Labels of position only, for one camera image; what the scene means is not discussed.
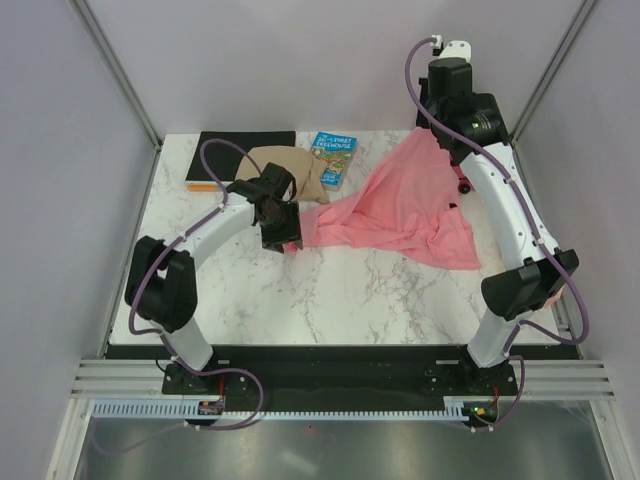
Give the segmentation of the beige t shirt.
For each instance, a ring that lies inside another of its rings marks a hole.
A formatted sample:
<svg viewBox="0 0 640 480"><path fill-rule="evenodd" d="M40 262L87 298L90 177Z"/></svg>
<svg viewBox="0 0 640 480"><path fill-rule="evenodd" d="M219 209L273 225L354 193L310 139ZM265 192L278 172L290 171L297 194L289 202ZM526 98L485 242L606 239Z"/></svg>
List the beige t shirt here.
<svg viewBox="0 0 640 480"><path fill-rule="evenodd" d="M256 205L267 198L276 203L304 200L327 204L329 198L320 180L324 169L324 163L303 148L255 147L242 159L227 190Z"/></svg>

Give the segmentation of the black pink drawer unit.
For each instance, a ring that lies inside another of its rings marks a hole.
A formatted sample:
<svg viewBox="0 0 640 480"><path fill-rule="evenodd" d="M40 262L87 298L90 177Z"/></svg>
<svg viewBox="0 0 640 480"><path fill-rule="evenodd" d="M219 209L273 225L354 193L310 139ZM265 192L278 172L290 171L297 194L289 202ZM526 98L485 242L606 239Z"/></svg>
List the black pink drawer unit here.
<svg viewBox="0 0 640 480"><path fill-rule="evenodd" d="M470 180L462 171L463 160L471 153L470 150L451 151L449 153L450 165L458 178L458 191L461 195L466 195L473 190Z"/></svg>

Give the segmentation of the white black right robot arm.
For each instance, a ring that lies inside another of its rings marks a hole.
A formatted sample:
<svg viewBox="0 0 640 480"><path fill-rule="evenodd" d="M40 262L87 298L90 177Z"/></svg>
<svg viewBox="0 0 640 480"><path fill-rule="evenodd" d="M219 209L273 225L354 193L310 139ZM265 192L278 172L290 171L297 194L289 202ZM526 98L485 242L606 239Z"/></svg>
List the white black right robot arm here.
<svg viewBox="0 0 640 480"><path fill-rule="evenodd" d="M455 57L433 60L419 84L424 110L417 123L431 129L478 193L505 267L481 282L486 311L458 364L460 386L477 394L507 377L519 328L561 292L565 281L557 269L571 275L579 259L544 227L517 172L495 97L473 90L471 64Z"/></svg>

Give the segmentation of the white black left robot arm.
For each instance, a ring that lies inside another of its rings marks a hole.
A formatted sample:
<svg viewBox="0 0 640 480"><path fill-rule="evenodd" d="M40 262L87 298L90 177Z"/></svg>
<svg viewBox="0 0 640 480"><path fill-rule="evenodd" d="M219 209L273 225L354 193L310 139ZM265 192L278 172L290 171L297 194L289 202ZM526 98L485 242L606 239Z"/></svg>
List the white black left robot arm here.
<svg viewBox="0 0 640 480"><path fill-rule="evenodd" d="M144 236L134 247L125 288L134 335L158 335L172 360L185 370L185 382L208 393L219 382L211 363L213 347L195 318L199 267L240 232L257 226L265 250L282 254L303 247L294 176L269 163L259 176L236 180L223 189L221 202L206 211L173 241Z"/></svg>

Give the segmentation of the pink t shirt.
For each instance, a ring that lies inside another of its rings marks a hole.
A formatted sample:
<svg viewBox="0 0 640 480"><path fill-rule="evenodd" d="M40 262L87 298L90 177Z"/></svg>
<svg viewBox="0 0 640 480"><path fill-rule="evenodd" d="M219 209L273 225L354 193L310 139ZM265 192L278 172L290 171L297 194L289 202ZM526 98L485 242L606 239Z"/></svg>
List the pink t shirt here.
<svg viewBox="0 0 640 480"><path fill-rule="evenodd" d="M398 252L447 270L481 267L471 225L459 208L449 153L415 128L357 193L300 214L305 248L349 246Z"/></svg>

